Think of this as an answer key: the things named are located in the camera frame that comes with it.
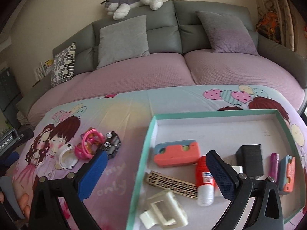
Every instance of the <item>wooden ruler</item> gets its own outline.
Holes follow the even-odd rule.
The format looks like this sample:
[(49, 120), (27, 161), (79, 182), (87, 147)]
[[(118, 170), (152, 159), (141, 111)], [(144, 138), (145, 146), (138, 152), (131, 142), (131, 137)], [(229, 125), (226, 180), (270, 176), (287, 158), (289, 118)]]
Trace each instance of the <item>wooden ruler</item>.
[(197, 187), (194, 183), (185, 182), (170, 176), (162, 175), (158, 172), (151, 171), (146, 176), (146, 182), (149, 185), (160, 189), (170, 189), (176, 194), (197, 198)]

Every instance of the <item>black geometric pattern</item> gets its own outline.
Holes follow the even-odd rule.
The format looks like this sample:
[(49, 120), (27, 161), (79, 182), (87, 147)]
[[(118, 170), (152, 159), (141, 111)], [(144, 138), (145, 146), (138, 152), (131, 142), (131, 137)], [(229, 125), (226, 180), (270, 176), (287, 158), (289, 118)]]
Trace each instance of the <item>black geometric pattern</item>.
[(197, 187), (195, 184), (162, 175), (155, 171), (151, 171), (150, 174), (147, 175), (146, 182), (149, 185), (160, 189), (170, 189), (176, 194), (181, 194), (194, 199), (197, 198)]
[(75, 73), (76, 43), (60, 52), (54, 57), (51, 71), (51, 87), (71, 80)]

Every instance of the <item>purple gradient pillow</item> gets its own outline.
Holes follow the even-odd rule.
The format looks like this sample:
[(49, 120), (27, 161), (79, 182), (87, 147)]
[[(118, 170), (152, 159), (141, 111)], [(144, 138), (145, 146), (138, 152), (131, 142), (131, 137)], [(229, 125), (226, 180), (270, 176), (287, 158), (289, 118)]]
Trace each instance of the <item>purple gradient pillow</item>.
[(195, 11), (211, 44), (213, 53), (259, 55), (243, 22), (236, 16)]

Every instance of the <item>gray and white plush dog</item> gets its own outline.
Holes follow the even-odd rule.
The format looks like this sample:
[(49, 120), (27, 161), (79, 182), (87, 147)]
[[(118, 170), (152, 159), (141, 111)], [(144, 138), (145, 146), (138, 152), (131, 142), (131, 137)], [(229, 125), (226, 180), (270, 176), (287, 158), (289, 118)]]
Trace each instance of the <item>gray and white plush dog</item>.
[(125, 18), (134, 7), (148, 5), (152, 10), (157, 10), (163, 5), (162, 0), (106, 0), (103, 3), (108, 15), (113, 15), (114, 20)]

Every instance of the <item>purple marker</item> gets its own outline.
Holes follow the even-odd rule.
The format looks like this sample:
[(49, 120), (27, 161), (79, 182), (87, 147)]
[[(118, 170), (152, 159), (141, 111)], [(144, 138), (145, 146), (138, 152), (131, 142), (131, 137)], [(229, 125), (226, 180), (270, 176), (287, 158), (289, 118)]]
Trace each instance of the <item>purple marker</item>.
[(278, 163), (279, 163), (279, 154), (272, 153), (270, 160), (269, 176), (273, 177), (276, 183), (277, 183), (277, 174), (278, 174)]

